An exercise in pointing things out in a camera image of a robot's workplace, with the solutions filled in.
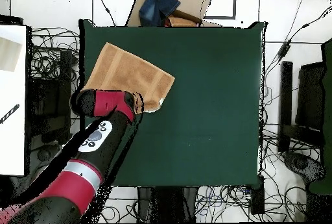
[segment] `brown towel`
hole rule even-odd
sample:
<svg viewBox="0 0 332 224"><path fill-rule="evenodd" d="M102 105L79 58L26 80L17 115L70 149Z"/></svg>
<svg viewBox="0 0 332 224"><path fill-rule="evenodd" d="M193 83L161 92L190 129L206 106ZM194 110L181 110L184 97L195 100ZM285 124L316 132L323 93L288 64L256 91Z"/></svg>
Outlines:
<svg viewBox="0 0 332 224"><path fill-rule="evenodd" d="M136 114L139 114L142 106L137 93L143 96L144 111L153 112L160 108L173 82L174 77L160 68L106 43L83 90L122 90L133 93L138 102Z"/></svg>

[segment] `green tabletop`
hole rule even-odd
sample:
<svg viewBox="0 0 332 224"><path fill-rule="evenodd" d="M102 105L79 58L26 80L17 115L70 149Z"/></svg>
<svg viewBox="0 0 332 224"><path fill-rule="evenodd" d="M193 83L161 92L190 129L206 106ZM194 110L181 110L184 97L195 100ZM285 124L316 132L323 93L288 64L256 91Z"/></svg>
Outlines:
<svg viewBox="0 0 332 224"><path fill-rule="evenodd" d="M263 27L93 27L84 20L85 81L106 42L175 77L162 107L144 113L114 185L257 183Z"/></svg>

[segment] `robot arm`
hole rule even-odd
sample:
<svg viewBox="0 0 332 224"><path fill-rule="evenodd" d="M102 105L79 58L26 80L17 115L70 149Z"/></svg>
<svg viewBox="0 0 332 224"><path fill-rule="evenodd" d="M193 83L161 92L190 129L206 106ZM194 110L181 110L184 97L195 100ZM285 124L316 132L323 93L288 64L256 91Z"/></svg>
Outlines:
<svg viewBox="0 0 332 224"><path fill-rule="evenodd" d="M77 96L75 104L77 114L107 117L83 138L75 157L47 189L9 216L8 223L79 223L104 182L126 127L134 120L134 96L86 90Z"/></svg>

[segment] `blue cloth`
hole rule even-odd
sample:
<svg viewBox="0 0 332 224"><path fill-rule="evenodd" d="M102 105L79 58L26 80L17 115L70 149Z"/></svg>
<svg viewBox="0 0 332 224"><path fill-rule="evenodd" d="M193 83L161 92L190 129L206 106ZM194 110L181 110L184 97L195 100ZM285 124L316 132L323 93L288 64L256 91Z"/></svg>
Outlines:
<svg viewBox="0 0 332 224"><path fill-rule="evenodd" d="M141 26L161 26L163 20L180 5L178 0L146 0L139 10Z"/></svg>

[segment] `black marker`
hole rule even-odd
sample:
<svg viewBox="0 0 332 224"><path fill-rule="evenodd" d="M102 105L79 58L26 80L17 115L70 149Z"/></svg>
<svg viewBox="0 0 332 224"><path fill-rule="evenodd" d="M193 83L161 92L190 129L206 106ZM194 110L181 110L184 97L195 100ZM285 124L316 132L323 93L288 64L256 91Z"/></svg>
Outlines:
<svg viewBox="0 0 332 224"><path fill-rule="evenodd" d="M0 119L0 124L2 124L5 120L7 120L7 118L9 116L11 116L18 108L19 108L19 104L17 104L14 108L9 110L9 112Z"/></svg>

